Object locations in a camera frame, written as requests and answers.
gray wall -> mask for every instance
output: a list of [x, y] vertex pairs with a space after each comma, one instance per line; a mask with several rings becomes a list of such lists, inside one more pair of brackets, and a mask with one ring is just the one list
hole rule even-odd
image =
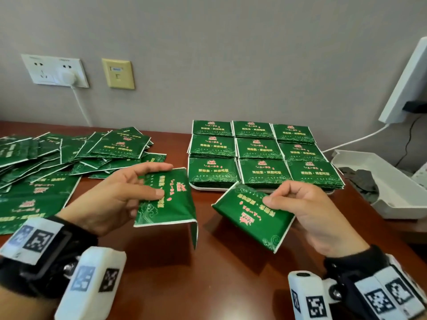
[[[71, 90], [33, 84], [20, 58], [63, 56], [83, 61], [79, 94], [97, 126], [301, 124], [326, 149], [383, 126], [425, 35], [427, 0], [0, 0], [0, 119], [84, 125]], [[131, 60], [136, 90], [109, 89], [101, 57]], [[347, 149], [394, 163], [411, 119]], [[426, 125], [402, 167], [427, 160]]]

hand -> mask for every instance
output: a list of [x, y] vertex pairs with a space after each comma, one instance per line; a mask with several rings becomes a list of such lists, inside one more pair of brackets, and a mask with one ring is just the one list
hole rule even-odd
[[263, 202], [269, 208], [293, 213], [308, 243], [326, 257], [353, 255], [369, 248], [327, 194], [313, 184], [283, 182]]
[[162, 189], [143, 185], [138, 176], [172, 168], [167, 163], [145, 162], [120, 169], [57, 216], [97, 236], [104, 236], [136, 217], [139, 200], [159, 200], [164, 196]]

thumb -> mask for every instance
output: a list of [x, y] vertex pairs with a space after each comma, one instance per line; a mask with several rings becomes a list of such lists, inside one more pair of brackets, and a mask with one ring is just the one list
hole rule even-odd
[[121, 201], [129, 200], [159, 200], [164, 197], [161, 188], [152, 188], [148, 185], [116, 183], [112, 185], [113, 195]]
[[263, 202], [270, 209], [289, 211], [298, 216], [304, 210], [307, 202], [301, 199], [288, 198], [284, 196], [266, 196]]

fingernail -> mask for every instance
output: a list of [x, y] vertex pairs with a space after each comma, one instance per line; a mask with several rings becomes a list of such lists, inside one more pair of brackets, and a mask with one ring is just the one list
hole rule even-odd
[[164, 197], [164, 191], [161, 188], [157, 188], [156, 195], [159, 197]]
[[263, 198], [263, 202], [265, 203], [265, 204], [270, 204], [271, 203], [271, 198], [270, 198], [270, 196], [268, 195], [268, 196], [265, 196], [264, 198]]

beige wall plate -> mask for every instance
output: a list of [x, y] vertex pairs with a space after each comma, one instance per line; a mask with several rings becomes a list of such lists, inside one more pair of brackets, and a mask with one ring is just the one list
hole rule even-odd
[[129, 60], [103, 58], [103, 67], [107, 84], [117, 89], [135, 89], [132, 64]]

